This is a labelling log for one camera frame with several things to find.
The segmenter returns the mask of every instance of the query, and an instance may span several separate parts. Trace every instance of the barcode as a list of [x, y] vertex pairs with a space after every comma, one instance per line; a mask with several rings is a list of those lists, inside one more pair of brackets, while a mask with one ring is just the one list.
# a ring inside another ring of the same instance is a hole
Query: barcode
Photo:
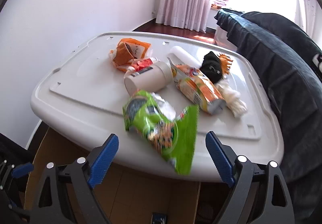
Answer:
[[198, 94], [194, 95], [193, 103], [198, 104], [198, 105], [201, 103], [201, 98], [199, 97]]

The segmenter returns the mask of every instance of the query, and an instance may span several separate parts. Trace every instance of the wooden floor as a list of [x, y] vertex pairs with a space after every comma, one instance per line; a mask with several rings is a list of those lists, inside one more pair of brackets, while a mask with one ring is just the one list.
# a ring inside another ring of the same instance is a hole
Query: wooden floor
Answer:
[[210, 44], [214, 42], [214, 35], [215, 35], [215, 30], [212, 30], [209, 28], [207, 28], [207, 33], [203, 33], [203, 32], [197, 32], [195, 30], [191, 31], [188, 29], [181, 29], [181, 28], [166, 26], [163, 24], [158, 24], [155, 22], [155, 19], [143, 24], [142, 26], [138, 27], [134, 31], [175, 35], [179, 37], [200, 40]]

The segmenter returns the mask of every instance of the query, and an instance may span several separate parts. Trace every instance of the black plush toy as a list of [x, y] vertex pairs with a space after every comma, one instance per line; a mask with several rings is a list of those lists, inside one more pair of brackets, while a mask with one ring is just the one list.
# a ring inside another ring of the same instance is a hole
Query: black plush toy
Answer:
[[215, 53], [210, 51], [204, 56], [200, 71], [215, 84], [223, 77], [221, 61]]

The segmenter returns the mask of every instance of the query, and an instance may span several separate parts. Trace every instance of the cardboard box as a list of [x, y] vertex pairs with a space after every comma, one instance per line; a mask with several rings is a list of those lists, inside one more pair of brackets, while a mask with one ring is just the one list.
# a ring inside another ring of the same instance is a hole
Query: cardboard box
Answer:
[[[38, 181], [47, 163], [70, 164], [88, 153], [50, 128], [33, 161], [34, 171], [27, 183], [25, 208], [32, 207]], [[78, 223], [85, 223], [70, 185], [68, 192]], [[113, 224], [150, 224], [153, 212], [166, 214], [167, 224], [193, 224], [200, 182], [159, 177], [112, 163], [94, 192]]]

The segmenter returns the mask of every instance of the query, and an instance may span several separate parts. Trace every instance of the dark gray fabric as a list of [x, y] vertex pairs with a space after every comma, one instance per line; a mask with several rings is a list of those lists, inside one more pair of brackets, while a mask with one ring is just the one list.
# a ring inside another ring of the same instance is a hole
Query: dark gray fabric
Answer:
[[233, 13], [219, 11], [217, 24], [254, 67], [278, 117], [284, 157], [280, 165], [296, 218], [305, 219], [322, 192], [322, 84], [280, 38]]
[[313, 57], [316, 54], [322, 54], [322, 51], [298, 25], [276, 13], [254, 11], [242, 14], [242, 17], [278, 36], [299, 54], [322, 81], [321, 72], [312, 61]]

